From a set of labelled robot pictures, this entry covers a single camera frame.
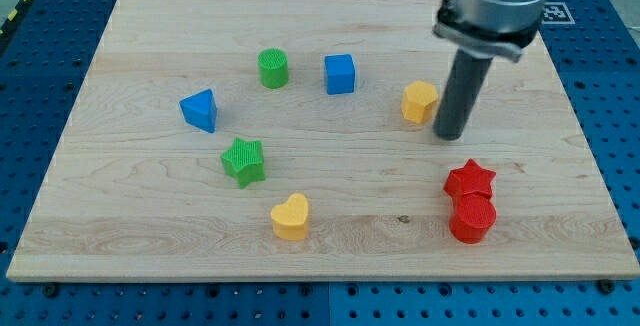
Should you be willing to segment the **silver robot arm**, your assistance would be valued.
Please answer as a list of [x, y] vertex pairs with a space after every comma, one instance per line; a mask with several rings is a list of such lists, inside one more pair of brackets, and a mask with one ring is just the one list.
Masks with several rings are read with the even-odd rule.
[[435, 36], [458, 46], [435, 116], [444, 140], [463, 134], [494, 58], [518, 62], [542, 22], [546, 0], [441, 0]]

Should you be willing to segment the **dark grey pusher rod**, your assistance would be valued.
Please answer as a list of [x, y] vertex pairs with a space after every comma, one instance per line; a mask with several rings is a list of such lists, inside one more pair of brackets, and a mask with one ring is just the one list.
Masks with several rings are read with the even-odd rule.
[[462, 136], [492, 61], [457, 50], [433, 124], [439, 138]]

